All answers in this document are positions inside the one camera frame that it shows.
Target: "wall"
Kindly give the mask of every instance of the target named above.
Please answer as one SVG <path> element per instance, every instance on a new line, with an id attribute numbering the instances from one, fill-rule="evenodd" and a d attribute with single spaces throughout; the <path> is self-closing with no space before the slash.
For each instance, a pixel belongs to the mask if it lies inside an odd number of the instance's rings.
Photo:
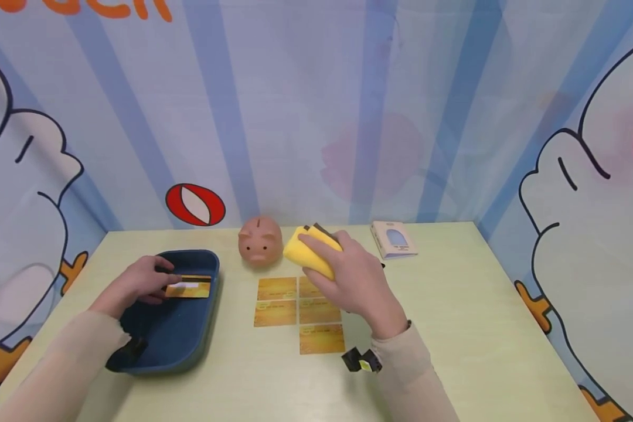
<path id="1" fill-rule="evenodd" d="M 107 230 L 473 220 L 629 420 L 632 49 L 633 0 L 0 0 L 1 356 L 60 297 L 54 251 L 80 268 Z"/>

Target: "plastic tray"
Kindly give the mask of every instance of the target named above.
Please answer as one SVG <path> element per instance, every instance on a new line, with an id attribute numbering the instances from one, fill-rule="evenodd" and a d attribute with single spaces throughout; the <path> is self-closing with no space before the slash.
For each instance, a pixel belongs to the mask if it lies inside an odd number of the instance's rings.
<path id="1" fill-rule="evenodd" d="M 174 274 L 211 276 L 208 298 L 170 298 L 161 305 L 136 302 L 120 324 L 131 342 L 106 364 L 113 372 L 184 372 L 200 361 L 212 328 L 218 299 L 218 256 L 210 250 L 171 250 L 159 254 L 174 264 Z"/>

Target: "pink piggy bank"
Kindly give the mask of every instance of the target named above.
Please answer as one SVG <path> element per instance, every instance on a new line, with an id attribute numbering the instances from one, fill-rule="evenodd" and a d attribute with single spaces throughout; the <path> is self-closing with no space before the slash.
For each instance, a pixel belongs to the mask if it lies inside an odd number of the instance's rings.
<path id="1" fill-rule="evenodd" d="M 239 254 L 251 267 L 271 265 L 281 257 L 281 229 L 272 218 L 261 215 L 244 223 L 239 232 Z"/>

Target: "beige sleeve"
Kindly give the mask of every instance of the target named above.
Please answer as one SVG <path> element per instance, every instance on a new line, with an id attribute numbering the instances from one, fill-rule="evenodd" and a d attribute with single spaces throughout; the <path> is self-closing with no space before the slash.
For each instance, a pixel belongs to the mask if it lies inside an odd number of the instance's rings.
<path id="1" fill-rule="evenodd" d="M 126 345 L 120 323 L 93 311 L 73 318 L 0 408 L 0 422 L 73 421 L 108 358 Z"/>
<path id="2" fill-rule="evenodd" d="M 373 339 L 372 350 L 382 364 L 378 381 L 395 422 L 459 421 L 413 324 L 394 338 Z"/>

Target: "yellow sponge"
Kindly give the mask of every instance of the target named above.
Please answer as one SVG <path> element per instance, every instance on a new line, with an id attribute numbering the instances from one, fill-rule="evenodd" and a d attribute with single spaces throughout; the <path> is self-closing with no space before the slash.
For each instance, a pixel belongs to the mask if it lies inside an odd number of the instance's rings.
<path id="1" fill-rule="evenodd" d="M 312 227 L 298 227 L 295 232 L 293 232 L 293 236 L 291 236 L 289 241 L 286 242 L 286 246 L 284 246 L 284 257 L 300 267 L 312 268 L 312 270 L 320 272 L 330 280 L 335 279 L 331 266 L 309 249 L 306 244 L 302 243 L 298 239 L 299 234 L 312 236 L 315 239 L 323 241 L 331 248 L 342 251 L 340 244 L 335 241 L 328 232 L 322 229 L 320 225 L 315 223 Z"/>

